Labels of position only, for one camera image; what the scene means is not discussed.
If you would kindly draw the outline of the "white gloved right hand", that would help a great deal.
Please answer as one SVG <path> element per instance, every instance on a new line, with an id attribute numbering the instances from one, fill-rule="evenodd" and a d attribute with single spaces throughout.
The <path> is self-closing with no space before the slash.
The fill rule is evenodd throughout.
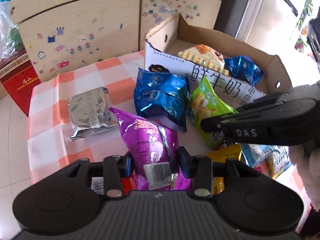
<path id="1" fill-rule="evenodd" d="M 289 158 L 296 166 L 303 181 L 306 193 L 315 210 L 319 210 L 319 148 L 310 155 L 304 152 L 303 145 L 290 146 Z"/>

